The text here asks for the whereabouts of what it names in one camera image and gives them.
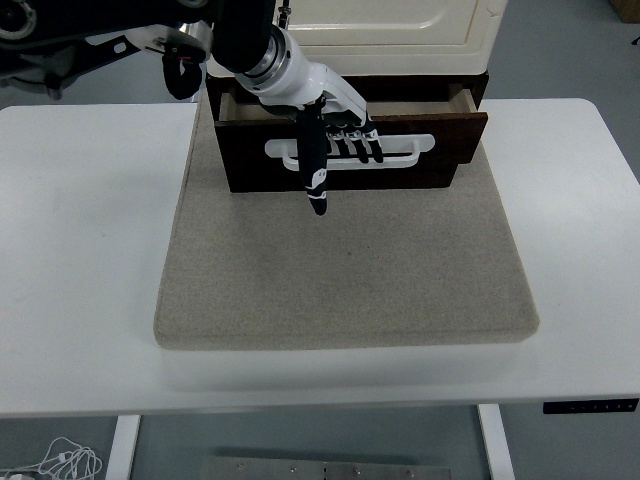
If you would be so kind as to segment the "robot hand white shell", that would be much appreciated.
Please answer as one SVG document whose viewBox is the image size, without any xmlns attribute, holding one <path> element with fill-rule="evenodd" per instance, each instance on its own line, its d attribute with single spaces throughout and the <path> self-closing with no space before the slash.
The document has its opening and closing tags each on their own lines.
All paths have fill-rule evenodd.
<svg viewBox="0 0 640 480">
<path fill-rule="evenodd" d="M 327 211 L 331 139 L 342 149 L 353 145 L 363 163 L 383 161 L 364 98 L 329 67 L 309 61 L 285 30 L 274 27 L 263 57 L 235 78 L 266 111 L 295 122 L 299 174 L 317 215 Z"/>
</svg>

